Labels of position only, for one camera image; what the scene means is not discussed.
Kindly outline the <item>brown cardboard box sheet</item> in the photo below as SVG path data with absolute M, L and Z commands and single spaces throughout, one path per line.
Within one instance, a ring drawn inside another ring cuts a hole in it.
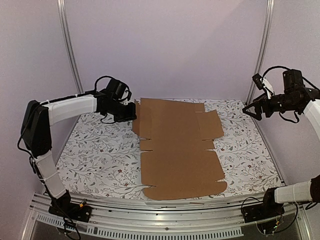
M 203 103 L 142 98 L 132 130 L 140 137 L 143 194 L 152 200 L 217 195 L 227 189 L 214 140 L 224 136 Z

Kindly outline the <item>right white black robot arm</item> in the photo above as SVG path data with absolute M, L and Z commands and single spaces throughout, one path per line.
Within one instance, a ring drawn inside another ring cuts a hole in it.
M 275 94 L 272 85 L 266 79 L 267 73 L 274 69 L 283 69 L 283 93 Z M 320 89 L 307 80 L 298 69 L 276 65 L 268 68 L 262 75 L 255 74 L 253 82 L 263 94 L 245 106 L 242 112 L 260 121 L 262 116 L 271 117 L 278 112 L 287 122 L 299 123 L 299 115 L 310 122 L 317 136 L 320 135 Z M 285 203 L 316 205 L 320 202 L 320 177 L 296 184 L 268 189 L 259 206 L 262 218 L 269 218 Z

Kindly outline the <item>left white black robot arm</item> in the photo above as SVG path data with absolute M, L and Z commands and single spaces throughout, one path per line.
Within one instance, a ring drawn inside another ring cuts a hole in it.
M 32 100 L 27 104 L 21 125 L 19 147 L 29 155 L 29 163 L 48 192 L 53 207 L 63 216 L 74 213 L 69 191 L 63 185 L 57 172 L 52 154 L 51 127 L 61 121 L 83 114 L 99 113 L 113 116 L 115 123 L 133 121 L 136 105 L 125 103 L 113 93 L 102 91 L 70 95 L 45 102 Z

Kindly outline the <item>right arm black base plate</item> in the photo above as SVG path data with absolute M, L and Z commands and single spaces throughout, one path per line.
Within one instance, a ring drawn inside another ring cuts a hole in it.
M 241 213 L 245 223 L 261 221 L 276 216 L 281 216 L 285 213 L 283 204 L 266 204 L 259 203 L 254 205 L 243 206 Z

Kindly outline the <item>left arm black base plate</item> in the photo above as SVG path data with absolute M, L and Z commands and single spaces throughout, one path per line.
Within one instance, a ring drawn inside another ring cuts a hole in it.
M 72 202 L 70 202 L 65 208 L 61 207 L 61 209 L 63 212 L 61 212 L 61 210 L 59 210 L 59 208 L 57 206 L 54 206 L 54 204 L 52 203 L 51 206 L 49 207 L 48 212 L 52 215 L 56 215 L 60 217 L 65 217 L 67 215 L 72 220 L 88 223 L 91 218 L 91 214 L 93 210 L 93 208 L 87 205 L 86 203 L 72 203 Z

